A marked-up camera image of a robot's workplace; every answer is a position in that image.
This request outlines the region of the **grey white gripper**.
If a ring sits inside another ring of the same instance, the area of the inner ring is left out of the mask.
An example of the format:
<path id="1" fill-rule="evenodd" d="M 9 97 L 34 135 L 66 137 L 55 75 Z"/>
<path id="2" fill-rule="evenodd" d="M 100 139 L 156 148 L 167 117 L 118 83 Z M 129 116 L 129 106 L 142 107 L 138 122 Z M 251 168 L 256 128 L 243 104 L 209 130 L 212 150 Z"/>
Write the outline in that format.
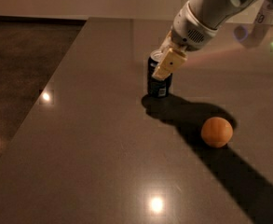
<path id="1" fill-rule="evenodd" d="M 173 49 L 174 46 L 186 51 L 202 49 L 213 39 L 219 29 L 219 7 L 216 2 L 189 0 L 173 20 L 159 49 L 161 57 L 152 78 L 163 81 L 187 60 L 186 54 Z"/>

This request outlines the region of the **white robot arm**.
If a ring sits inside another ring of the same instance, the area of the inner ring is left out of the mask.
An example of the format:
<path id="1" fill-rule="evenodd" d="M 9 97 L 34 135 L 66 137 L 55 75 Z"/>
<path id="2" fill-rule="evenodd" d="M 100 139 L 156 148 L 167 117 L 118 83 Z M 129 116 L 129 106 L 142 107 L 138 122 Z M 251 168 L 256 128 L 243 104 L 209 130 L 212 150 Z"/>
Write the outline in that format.
<path id="1" fill-rule="evenodd" d="M 165 80 L 186 62 L 188 51 L 202 49 L 221 26 L 257 0 L 188 0 L 175 16 L 160 50 L 162 56 L 152 75 Z M 273 6 L 273 0 L 266 0 Z"/>

